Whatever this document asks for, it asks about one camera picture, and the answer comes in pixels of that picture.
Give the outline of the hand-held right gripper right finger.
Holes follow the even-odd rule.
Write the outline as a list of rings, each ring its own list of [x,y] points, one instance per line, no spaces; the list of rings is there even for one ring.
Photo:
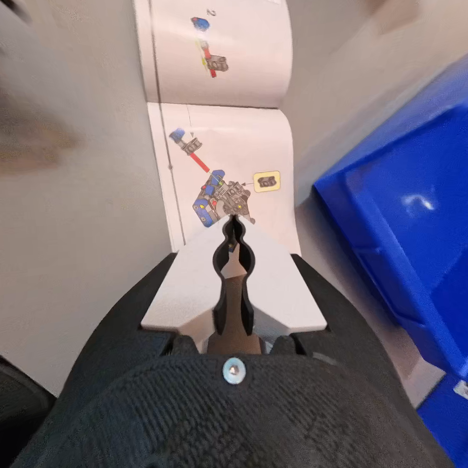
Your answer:
[[[287,248],[242,216],[236,217],[242,283],[241,316],[248,335],[290,335],[327,326]]]

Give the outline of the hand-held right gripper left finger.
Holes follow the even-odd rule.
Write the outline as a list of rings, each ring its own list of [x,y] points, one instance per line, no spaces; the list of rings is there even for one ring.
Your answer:
[[[177,252],[141,327],[147,331],[176,332],[193,339],[199,351],[206,351],[215,333],[214,310],[222,298],[224,277],[215,266],[215,252],[228,243],[225,216],[197,234]]]

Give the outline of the lego instruction booklet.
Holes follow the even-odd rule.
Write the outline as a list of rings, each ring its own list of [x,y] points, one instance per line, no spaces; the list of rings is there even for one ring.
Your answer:
[[[286,1],[133,2],[171,247],[239,214],[301,254]]]

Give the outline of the large blue plastic bin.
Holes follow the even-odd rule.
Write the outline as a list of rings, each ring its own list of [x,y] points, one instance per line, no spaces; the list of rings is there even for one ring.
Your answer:
[[[422,357],[467,381],[467,55],[313,186]]]

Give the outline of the small blue plastic bin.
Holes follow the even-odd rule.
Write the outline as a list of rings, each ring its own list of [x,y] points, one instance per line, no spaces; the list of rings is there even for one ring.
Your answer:
[[[446,374],[417,410],[457,468],[468,466],[467,382]]]

